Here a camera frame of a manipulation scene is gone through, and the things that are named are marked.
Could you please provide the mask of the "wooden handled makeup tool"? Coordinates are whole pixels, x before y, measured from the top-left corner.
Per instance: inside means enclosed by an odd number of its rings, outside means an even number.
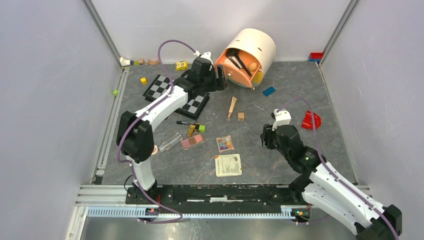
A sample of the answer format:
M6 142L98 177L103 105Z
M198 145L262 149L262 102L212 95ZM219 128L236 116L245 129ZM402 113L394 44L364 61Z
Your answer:
M231 118L231 116L232 116L232 114L234 112L234 108L235 108L236 102L237 102L237 98L233 96L231 98L231 103L230 103L230 107L229 107L228 114L227 114L227 119L228 120Z

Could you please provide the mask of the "black tweezers with loop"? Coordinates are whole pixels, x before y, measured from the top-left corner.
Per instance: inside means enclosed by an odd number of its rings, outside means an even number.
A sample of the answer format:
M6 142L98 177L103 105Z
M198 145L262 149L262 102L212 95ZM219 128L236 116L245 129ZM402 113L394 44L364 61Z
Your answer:
M243 62L241 61L241 58L238 56L227 56L227 59L230 60L230 62L236 66L238 69L243 68Z

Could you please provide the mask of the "orange top drawer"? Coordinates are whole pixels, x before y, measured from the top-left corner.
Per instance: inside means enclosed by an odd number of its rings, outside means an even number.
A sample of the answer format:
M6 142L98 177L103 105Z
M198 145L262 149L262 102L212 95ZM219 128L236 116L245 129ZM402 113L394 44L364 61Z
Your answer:
M258 68L255 72L251 72L252 77L250 77L243 68L238 69L229 59L227 59L226 52L228 49L223 51L221 56L216 60L215 65L223 66L226 80L231 81L241 87L254 90L260 85L265 75L262 65L253 55L239 49L239 56L241 57L241 60L244 62L246 67L248 67L248 65L252 62L256 62L258 64ZM231 78L227 77L228 73L232 74Z

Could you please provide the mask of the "black makeup brush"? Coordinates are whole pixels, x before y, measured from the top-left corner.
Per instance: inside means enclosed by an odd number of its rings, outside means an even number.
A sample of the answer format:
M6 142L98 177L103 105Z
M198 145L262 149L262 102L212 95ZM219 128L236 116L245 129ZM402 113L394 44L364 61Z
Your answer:
M249 77L252 77L252 73L248 70L247 66L242 61L240 55L240 50L237 48L229 48L226 52L226 57L238 68L243 68Z

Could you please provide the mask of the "small orange sponge ball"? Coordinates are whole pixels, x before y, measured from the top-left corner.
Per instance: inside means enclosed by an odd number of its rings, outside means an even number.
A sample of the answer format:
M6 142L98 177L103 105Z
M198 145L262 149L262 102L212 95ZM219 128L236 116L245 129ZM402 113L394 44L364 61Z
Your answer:
M247 69L250 72L255 72L257 70L257 68L258 68L258 64L256 62L251 62L247 67Z

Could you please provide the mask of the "colourful eyeshadow palette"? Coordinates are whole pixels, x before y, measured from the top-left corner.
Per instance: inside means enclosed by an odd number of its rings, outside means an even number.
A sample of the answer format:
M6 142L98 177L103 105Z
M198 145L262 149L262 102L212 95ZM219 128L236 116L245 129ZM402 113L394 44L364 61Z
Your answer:
M232 137L230 135L217 137L216 143L217 143L218 151L220 153L235 149Z

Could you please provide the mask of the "cream round drawer cabinet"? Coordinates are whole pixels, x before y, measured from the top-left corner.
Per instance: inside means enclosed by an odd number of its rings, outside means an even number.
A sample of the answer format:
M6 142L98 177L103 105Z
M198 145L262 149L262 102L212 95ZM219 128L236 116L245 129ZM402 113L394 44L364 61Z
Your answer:
M262 65L264 75L274 62L277 51L273 39L265 32L255 28L242 29L224 50L229 48L239 49L253 55Z

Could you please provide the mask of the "black mascara tube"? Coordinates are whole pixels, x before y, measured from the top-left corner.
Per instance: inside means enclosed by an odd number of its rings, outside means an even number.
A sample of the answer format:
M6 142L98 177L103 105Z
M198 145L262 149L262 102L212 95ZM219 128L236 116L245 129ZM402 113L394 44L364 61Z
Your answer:
M177 120L176 121L177 125L195 125L196 121L192 120L192 121L188 121L188 120Z

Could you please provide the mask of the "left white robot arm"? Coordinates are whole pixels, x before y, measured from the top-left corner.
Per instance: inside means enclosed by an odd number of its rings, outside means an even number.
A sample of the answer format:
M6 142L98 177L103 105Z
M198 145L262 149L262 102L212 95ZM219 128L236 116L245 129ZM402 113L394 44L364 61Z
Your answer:
M223 91L227 87L224 68L203 57L197 57L170 87L155 101L137 112L125 111L119 120L116 143L117 160L130 165L138 197L145 204L153 203L157 190L152 172L155 129L175 110L204 93Z

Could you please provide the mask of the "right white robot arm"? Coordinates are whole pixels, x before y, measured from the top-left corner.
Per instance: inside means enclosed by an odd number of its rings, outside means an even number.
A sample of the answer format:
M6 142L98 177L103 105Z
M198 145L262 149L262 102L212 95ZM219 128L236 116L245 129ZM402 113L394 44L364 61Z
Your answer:
M357 240L398 240L402 233L402 212L385 206L340 175L324 156L303 144L297 128L263 126L262 146L277 150L299 177L289 185L289 199L322 211L348 228Z

